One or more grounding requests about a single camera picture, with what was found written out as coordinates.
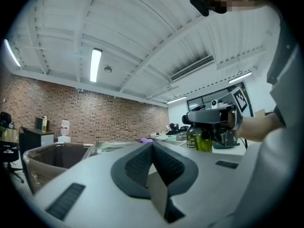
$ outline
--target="white ceiling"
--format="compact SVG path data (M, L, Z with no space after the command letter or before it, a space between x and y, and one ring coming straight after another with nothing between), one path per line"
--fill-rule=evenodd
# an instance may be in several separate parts
M21 76L165 105L269 63L278 24L268 7L203 17L189 0L32 0L7 36L22 69L7 67ZM103 51L96 83L89 81L93 48ZM208 55L215 63L170 81Z

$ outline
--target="human arm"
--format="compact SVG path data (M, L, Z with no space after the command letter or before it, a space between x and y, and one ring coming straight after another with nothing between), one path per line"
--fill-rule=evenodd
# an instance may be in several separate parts
M241 127L236 130L236 138L241 137L255 142L262 142L270 132L280 127L284 127L284 125L275 113L262 118L244 117Z

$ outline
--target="ceiling light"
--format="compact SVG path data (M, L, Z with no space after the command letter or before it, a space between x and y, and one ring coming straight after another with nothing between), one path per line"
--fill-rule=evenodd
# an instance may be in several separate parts
M90 81L96 82L102 51L94 48L91 56Z
M9 44L8 40L5 39L4 44L5 44L6 48L8 49L11 57L14 59L15 63L17 64L17 66L21 67L20 62L17 60L15 54L13 53L12 49L10 48L10 44Z
M249 75L251 75L252 74L252 72L249 72L249 73L246 73L246 74L244 74L244 75L242 75L242 76L239 76L239 77L237 77L237 78L235 78L235 79L231 79L231 80L229 80L229 83L231 84L231 83L233 83L233 82L236 82L236 81L238 81L238 80L240 80L240 79L242 79L242 78L245 78L245 77L247 77L247 76L249 76Z
M171 103L173 103L173 102L180 101L180 100L186 99L186 98L187 98L187 97L185 96L185 97L179 98L179 99L177 99L177 100L169 101L169 102L167 102L167 104L171 104Z

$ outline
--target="brick wall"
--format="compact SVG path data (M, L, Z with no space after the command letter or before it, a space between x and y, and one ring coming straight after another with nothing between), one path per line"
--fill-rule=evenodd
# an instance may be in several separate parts
M167 108L89 91L78 93L68 86L12 75L3 67L1 111L11 114L17 128L34 127L36 116L47 115L56 136L61 135L61 120L69 120L73 143L137 139L165 131L169 125Z

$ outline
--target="purple object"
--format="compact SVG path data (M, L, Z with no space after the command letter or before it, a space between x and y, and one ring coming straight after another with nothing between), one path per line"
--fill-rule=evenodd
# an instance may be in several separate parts
M152 143L153 140L152 139L141 138L139 142L141 142L141 143Z

